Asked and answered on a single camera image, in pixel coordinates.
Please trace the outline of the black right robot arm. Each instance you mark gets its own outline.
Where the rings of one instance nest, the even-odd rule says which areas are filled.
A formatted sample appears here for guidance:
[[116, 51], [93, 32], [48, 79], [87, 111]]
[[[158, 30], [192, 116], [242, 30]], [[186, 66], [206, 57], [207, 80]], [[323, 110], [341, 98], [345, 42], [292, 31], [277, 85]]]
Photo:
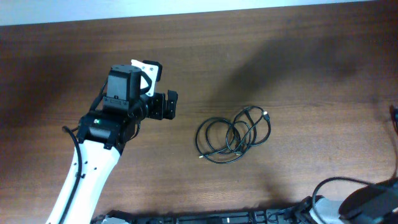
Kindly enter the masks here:
[[[363, 187], [343, 201], [318, 196], [330, 182], [347, 182]], [[329, 177], [294, 212], [297, 223], [397, 223], [397, 168], [393, 176], [378, 183], [352, 177]]]

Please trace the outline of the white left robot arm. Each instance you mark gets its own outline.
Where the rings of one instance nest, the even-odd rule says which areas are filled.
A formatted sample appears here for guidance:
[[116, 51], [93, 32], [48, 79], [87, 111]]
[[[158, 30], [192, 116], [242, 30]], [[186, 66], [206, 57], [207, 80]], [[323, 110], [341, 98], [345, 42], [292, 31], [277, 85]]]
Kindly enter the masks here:
[[103, 187], [126, 144], [135, 138], [141, 121], [174, 119], [176, 91], [155, 92], [162, 65], [132, 60], [113, 65], [98, 96], [75, 129], [70, 170], [47, 223], [89, 223]]

